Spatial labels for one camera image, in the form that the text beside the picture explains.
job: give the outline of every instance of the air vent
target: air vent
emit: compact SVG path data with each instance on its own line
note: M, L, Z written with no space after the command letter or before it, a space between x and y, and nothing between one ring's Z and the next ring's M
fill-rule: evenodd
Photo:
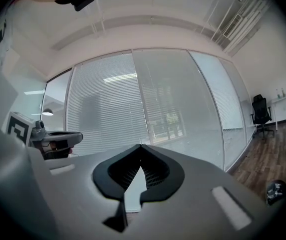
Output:
M238 25L242 22L243 17L240 14L237 14L233 20L226 27L223 36L229 38L234 30L238 27Z

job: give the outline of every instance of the black office chair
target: black office chair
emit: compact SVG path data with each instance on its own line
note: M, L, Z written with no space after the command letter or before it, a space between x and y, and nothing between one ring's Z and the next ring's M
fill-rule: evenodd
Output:
M265 132L273 132L275 136L275 131L265 128L265 123L268 121L271 121L271 107L269 106L269 114L267 111L267 102L266 98L263 98L260 94L254 97L254 102L252 103L254 111L255 111L255 119L254 114L251 114L253 123L256 125L261 125L261 128L256 128L256 133L263 132L263 140L265 139Z

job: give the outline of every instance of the glass partition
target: glass partition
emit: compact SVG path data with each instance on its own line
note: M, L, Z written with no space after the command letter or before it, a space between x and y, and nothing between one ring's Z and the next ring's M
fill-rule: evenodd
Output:
M236 92L237 92L237 95L238 95L238 98L239 98L239 101L242 107L243 115L244 115L247 142L249 142L255 131L255 126L254 126L254 123L251 117L251 114L253 113L253 106L252 106L251 99L248 95L248 92L242 80L242 77L238 73L238 70L235 68L234 64L224 59L220 59L220 61L223 64L226 72L228 73L236 89Z
M8 82L17 91L17 97L9 112L20 112L33 120L40 120L46 81L37 69L23 58L19 58L6 75ZM7 118L2 130L5 131Z
M150 143L223 168L218 114L186 50L133 51Z
M225 150L225 170L237 160L247 143L242 110L235 88L219 59L191 52L214 96L220 115Z
M42 115L45 128L48 131L64 130L65 95L71 71L65 72L49 81L45 90L43 110L50 109L53 115Z
M73 153L88 155L149 143L132 54L113 54L75 66L66 129L82 132Z

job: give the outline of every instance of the ceiling light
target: ceiling light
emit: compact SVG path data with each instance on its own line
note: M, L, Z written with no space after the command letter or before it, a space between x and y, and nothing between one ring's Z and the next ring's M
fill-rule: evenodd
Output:
M48 109L47 109L47 108L44 109L42 114L43 114L44 116L47 116L47 115L48 115L48 116L52 116L52 115L54 115L53 111L52 111L51 109L49 109L49 108L48 108Z
M45 93L45 90L33 90L33 91L25 91L24 92L26 95L32 95L32 94L44 94Z
M105 83L110 83L110 82L130 79L130 78L137 78L137 74L133 73L133 74L125 74L125 75L123 74L123 75L120 75L120 76L114 76L114 77L110 77L110 78L104 79L104 82Z

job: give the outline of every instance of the white wall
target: white wall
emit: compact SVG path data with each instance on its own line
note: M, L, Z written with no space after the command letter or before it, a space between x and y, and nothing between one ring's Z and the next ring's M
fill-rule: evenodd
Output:
M20 58L19 54L10 48L5 55L5 59L2 65L2 72L6 78L12 73L15 64L17 63L18 59Z
M85 60L136 48L190 49L231 58L203 35L191 30L162 25L130 25L109 29L106 36L89 35L60 50L48 79Z
M45 95L64 103L70 74L71 71L66 72L50 81L46 86Z
M21 57L12 67L13 69L11 70L11 73L7 76L6 79L14 87L18 95L8 113L20 112L28 118L31 118L33 120L39 120L41 113L40 105L43 101L43 94L26 95L24 92L37 90L41 91L45 89L45 79L39 73L38 70L36 70L32 65L30 65L26 60ZM2 131L6 130L8 113L2 125Z
M286 19L273 7L259 24L258 32L233 56L233 62L251 99L261 94L268 102L277 97L276 89L286 92ZM286 100L278 103L276 113L278 121L286 119Z
M56 51L49 48L48 36L38 26L35 16L27 10L29 3L29 0L22 0L13 8L11 48L46 76Z

